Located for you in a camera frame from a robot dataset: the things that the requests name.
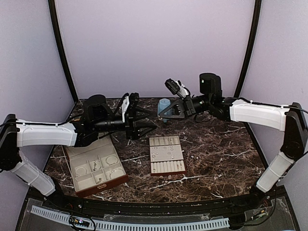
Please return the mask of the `light blue upside-down mug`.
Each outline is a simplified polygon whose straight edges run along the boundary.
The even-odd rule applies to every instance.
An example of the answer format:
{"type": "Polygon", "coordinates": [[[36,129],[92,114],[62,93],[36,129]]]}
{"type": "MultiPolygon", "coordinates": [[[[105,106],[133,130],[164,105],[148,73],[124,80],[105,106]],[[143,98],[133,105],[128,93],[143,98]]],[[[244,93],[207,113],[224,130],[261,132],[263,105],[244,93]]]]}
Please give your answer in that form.
{"type": "Polygon", "coordinates": [[[157,116],[159,117],[159,114],[165,110],[167,107],[169,107],[171,104],[170,99],[162,98],[159,100],[158,106],[157,106],[157,116]]]}

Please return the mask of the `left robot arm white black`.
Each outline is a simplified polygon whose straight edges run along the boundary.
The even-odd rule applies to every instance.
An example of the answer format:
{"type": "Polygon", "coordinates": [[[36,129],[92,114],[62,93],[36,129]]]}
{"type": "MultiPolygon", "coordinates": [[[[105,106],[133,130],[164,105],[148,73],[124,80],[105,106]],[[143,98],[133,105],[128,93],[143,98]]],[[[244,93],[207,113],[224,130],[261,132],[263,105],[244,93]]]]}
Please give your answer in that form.
{"type": "Polygon", "coordinates": [[[0,126],[0,170],[14,173],[42,195],[49,196],[49,202],[56,209],[63,210],[68,206],[68,199],[57,191],[56,181],[21,154],[20,148],[34,145],[87,147],[119,131],[124,131],[128,140],[137,140],[157,127],[142,121],[150,111],[138,103],[138,93],[126,93],[112,110],[105,96],[93,95],[83,102],[82,114],[61,123],[30,122],[9,114],[0,126]]]}

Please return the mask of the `brown jewelry tray cream lining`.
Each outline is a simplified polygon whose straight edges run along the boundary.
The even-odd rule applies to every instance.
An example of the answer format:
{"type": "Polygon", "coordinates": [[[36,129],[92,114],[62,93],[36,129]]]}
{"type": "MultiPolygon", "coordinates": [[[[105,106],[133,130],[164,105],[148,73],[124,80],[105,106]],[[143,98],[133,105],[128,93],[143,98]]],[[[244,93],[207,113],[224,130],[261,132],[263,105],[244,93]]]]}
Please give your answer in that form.
{"type": "Polygon", "coordinates": [[[169,176],[187,172],[178,135],[150,137],[149,149],[151,176],[169,176]]]}

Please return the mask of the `black right corner post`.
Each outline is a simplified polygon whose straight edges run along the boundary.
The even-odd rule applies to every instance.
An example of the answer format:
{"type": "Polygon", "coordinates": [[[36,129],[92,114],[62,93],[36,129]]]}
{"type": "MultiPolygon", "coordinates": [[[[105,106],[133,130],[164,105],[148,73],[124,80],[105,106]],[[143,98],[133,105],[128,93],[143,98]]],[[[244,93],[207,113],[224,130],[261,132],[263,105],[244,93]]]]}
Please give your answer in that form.
{"type": "Polygon", "coordinates": [[[236,85],[236,89],[234,92],[234,97],[238,98],[241,95],[241,92],[243,90],[244,82],[246,79],[246,75],[248,72],[250,60],[252,57],[253,53],[253,48],[255,44],[255,39],[257,35],[257,28],[258,28],[258,23],[259,23],[259,18],[260,18],[260,13],[261,13],[261,6],[262,6],[262,0],[255,0],[254,4],[254,11],[252,15],[252,23],[251,23],[251,28],[250,28],[250,33],[249,33],[249,38],[246,46],[246,51],[245,51],[245,56],[243,60],[243,65],[240,71],[239,79],[236,85]]]}

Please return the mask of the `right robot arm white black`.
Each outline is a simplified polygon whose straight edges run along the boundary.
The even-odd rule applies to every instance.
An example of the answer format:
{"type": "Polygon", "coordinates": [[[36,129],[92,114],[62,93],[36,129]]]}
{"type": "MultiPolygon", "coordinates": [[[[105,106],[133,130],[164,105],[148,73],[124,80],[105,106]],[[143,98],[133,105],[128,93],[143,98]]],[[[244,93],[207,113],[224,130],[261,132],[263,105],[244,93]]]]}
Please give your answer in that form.
{"type": "Polygon", "coordinates": [[[164,119],[186,119],[203,112],[222,121],[245,122],[277,129],[284,133],[282,147],[257,180],[253,191],[246,197],[250,209],[264,201],[264,194],[279,181],[293,164],[307,154],[308,125],[299,103],[274,105],[249,101],[245,98],[223,97],[220,76],[202,73],[199,76],[200,96],[193,97],[180,82],[168,79],[165,86],[178,99],[159,113],[164,119]]]}

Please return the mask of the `small circuit board with leds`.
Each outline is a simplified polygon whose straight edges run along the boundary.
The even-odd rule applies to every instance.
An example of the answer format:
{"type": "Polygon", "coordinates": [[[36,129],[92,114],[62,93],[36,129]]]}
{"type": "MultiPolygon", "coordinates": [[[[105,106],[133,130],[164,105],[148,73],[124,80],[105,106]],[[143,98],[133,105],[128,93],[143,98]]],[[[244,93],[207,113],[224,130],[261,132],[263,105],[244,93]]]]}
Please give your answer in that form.
{"type": "Polygon", "coordinates": [[[85,219],[73,217],[73,216],[70,216],[69,224],[74,225],[74,226],[82,226],[82,227],[88,227],[90,225],[90,223],[86,221],[85,219]]]}

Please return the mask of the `brown jewelry box cream lining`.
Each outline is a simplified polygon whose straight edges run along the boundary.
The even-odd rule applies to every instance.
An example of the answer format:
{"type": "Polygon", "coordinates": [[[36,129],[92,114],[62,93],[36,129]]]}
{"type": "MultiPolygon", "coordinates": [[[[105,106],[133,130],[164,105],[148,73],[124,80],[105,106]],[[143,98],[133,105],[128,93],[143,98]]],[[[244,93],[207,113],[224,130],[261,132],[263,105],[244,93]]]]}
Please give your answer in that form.
{"type": "Polygon", "coordinates": [[[111,137],[96,140],[86,147],[63,146],[62,149],[78,197],[84,198],[128,182],[111,137]],[[109,174],[117,168],[122,169],[125,175],[111,180],[109,174]]]}

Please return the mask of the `black front table rail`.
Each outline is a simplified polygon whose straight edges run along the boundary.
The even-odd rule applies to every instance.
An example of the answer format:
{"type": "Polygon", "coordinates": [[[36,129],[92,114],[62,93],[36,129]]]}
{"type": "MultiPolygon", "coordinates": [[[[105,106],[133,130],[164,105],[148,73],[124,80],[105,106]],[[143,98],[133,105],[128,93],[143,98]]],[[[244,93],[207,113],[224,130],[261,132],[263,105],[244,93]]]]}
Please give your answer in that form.
{"type": "Polygon", "coordinates": [[[41,200],[44,205],[51,208],[58,208],[74,215],[84,215],[86,217],[101,218],[104,215],[123,216],[185,216],[209,213],[211,216],[235,217],[244,212],[255,209],[264,201],[274,198],[276,189],[271,189],[267,193],[252,190],[249,194],[215,199],[199,202],[184,203],[126,203],[108,202],[93,199],[77,198],[74,196],[62,195],[55,199],[45,199],[37,190],[33,190],[33,197],[41,200]]]}

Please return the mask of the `black left corner post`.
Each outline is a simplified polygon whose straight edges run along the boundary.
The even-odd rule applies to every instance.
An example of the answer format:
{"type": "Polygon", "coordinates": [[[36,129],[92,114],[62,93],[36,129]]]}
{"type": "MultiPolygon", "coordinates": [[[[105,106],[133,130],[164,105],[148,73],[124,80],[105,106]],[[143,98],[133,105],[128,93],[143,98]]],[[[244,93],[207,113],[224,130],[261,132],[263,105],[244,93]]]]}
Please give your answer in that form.
{"type": "Polygon", "coordinates": [[[76,104],[79,101],[79,98],[77,96],[77,91],[73,83],[73,79],[71,76],[71,72],[69,69],[67,57],[64,50],[64,44],[61,36],[60,31],[60,25],[57,17],[57,10],[56,10],[56,1],[55,0],[48,0],[48,6],[49,6],[49,12],[50,12],[50,18],[51,18],[51,24],[53,28],[54,38],[58,50],[58,54],[60,57],[61,65],[63,68],[64,76],[66,79],[66,83],[68,85],[70,95],[73,99],[74,104],[76,104]]]}

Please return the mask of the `black corner post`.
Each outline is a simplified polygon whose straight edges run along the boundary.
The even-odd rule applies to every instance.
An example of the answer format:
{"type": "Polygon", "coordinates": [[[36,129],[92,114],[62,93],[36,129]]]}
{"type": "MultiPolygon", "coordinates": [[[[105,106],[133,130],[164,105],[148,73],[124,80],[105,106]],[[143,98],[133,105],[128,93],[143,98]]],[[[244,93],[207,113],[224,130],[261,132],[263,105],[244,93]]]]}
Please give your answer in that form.
{"type": "Polygon", "coordinates": [[[61,36],[60,31],[60,25],[57,17],[57,10],[56,10],[56,1],[55,0],[48,0],[48,6],[49,6],[49,12],[50,12],[50,18],[51,18],[51,24],[53,28],[54,38],[58,50],[58,54],[60,57],[61,65],[63,68],[64,76],[66,79],[66,83],[68,85],[70,95],[73,99],[74,104],[76,104],[79,101],[79,98],[77,96],[77,91],[73,83],[73,79],[71,76],[71,72],[69,69],[67,57],[64,50],[64,44],[61,36]]]}
{"type": "Polygon", "coordinates": [[[246,46],[246,51],[245,51],[245,56],[243,60],[243,65],[240,71],[239,79],[236,85],[236,89],[234,92],[234,97],[238,98],[241,95],[241,92],[243,90],[244,82],[246,79],[246,75],[248,72],[250,60],[252,57],[253,53],[253,48],[255,44],[255,39],[257,35],[257,28],[258,28],[258,23],[259,23],[259,18],[260,18],[260,13],[261,13],[261,6],[262,6],[262,0],[255,0],[254,4],[254,11],[252,15],[252,23],[251,23],[251,28],[250,28],[250,33],[249,33],[249,38],[246,46]]]}

